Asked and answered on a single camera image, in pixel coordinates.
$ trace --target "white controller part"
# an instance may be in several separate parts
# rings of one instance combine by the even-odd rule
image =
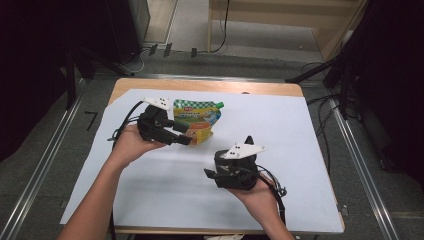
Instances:
[[[169,98],[146,98],[142,97],[141,101],[148,103],[150,105],[153,105],[155,107],[158,107],[160,109],[169,111],[171,110],[171,104],[169,101]]]
[[[256,146],[245,143],[237,143],[227,153],[224,154],[224,159],[242,159],[265,151],[263,146]]]

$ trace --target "yellow snack bag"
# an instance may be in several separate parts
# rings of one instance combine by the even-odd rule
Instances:
[[[222,102],[174,100],[174,120],[190,125],[185,135],[193,138],[191,146],[199,145],[212,135],[211,129],[221,117],[219,109],[222,107]]]

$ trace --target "white paper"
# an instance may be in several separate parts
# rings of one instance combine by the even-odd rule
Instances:
[[[216,151],[248,135],[266,151],[256,163],[287,189],[283,198],[290,231],[341,233],[343,222],[303,97],[132,89],[106,108],[91,152],[62,217],[65,224],[110,153],[112,136],[141,97],[224,102],[213,136],[200,146],[172,144],[127,167],[114,204],[117,226],[261,230],[244,205],[219,189],[203,169],[215,170]],[[133,114],[139,115],[146,104]],[[172,111],[168,113],[173,119]]]

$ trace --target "metal frame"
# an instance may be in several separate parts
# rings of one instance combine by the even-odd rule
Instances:
[[[41,159],[34,170],[27,186],[19,197],[18,201],[13,208],[13,212],[10,215],[3,231],[0,234],[1,240],[15,239],[18,235],[19,229],[22,226],[34,200],[37,196],[38,191],[49,171],[51,164],[53,163],[54,157],[68,132],[69,126],[78,110],[81,103],[81,98],[87,88],[87,84],[83,79],[80,81],[81,93],[75,100],[74,104],[66,110],[58,127],[56,128],[46,150],[44,151]]]
[[[332,108],[337,106],[335,100],[330,100]],[[358,172],[359,179],[361,180],[362,186],[364,187],[365,193],[370,201],[371,208],[374,212],[375,218],[377,219],[380,230],[383,233],[383,237],[386,240],[400,239],[395,226],[390,217],[389,211],[384,204],[384,201],[375,185],[375,182],[368,170],[364,158],[362,157],[361,150],[356,143],[355,137],[349,126],[349,121],[344,120],[341,113],[336,109],[335,117],[340,127],[340,131],[346,141],[346,145],[349,149],[350,155],[352,156],[353,164],[355,165],[356,171]]]
[[[189,75],[166,75],[166,74],[144,74],[136,76],[137,78],[150,78],[150,79],[191,79],[191,80],[216,80],[216,81],[233,81],[233,82],[265,82],[265,83],[284,83],[282,79],[259,79],[259,78],[240,78],[240,77],[213,77],[213,76],[189,76]],[[37,165],[31,179],[29,180],[24,192],[17,201],[14,210],[6,223],[2,233],[0,234],[0,240],[3,239],[15,239],[18,231],[30,210],[32,203],[43,183],[48,170],[54,160],[54,157],[65,137],[70,124],[79,108],[81,99],[87,89],[88,83],[83,79],[80,80],[81,92],[77,96],[75,103],[72,107],[65,111],[62,120],[57,127],[53,137],[51,138],[43,156],[41,157],[39,164]],[[330,101],[332,108],[337,106],[334,100]],[[374,215],[380,226],[381,232],[383,233],[384,239],[395,240],[399,239],[394,224],[391,220],[390,214],[384,204],[384,201],[374,183],[374,180],[368,171],[365,160],[362,157],[361,151],[356,143],[355,137],[349,126],[349,122],[345,121],[341,116],[340,112],[335,110],[335,117],[340,127],[340,131],[346,141],[349,152],[352,156],[353,163],[358,172],[359,178],[364,187],[365,193],[367,194],[368,200],[370,201]]]

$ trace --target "black stand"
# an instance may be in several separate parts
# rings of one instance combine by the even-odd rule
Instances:
[[[96,60],[101,63],[103,66],[114,71],[120,76],[132,76],[127,70],[124,70],[112,62],[104,59],[90,49],[77,46],[74,48],[69,48],[66,54],[66,79],[68,85],[68,100],[66,104],[66,109],[69,109],[76,99],[76,87],[75,87],[75,68],[76,66],[80,71],[82,77],[93,79],[95,70],[90,63],[90,59]]]
[[[358,75],[360,71],[358,70],[359,67],[357,67],[359,65],[358,59],[360,59],[360,56],[364,53],[364,50],[362,49],[366,49],[366,46],[364,47],[364,45],[367,45],[367,40],[369,40],[367,39],[367,32],[371,31],[369,23],[375,21],[375,16],[377,15],[376,12],[380,10],[381,2],[383,1],[370,1],[368,3],[361,22],[358,24],[358,27],[355,29],[346,44],[341,48],[340,53],[336,57],[298,77],[286,79],[286,82],[300,83],[303,80],[306,80],[331,67],[324,79],[324,86],[326,88],[334,88],[338,82],[341,83],[339,111],[343,118],[347,120],[346,104],[350,84],[352,83],[354,76]]]

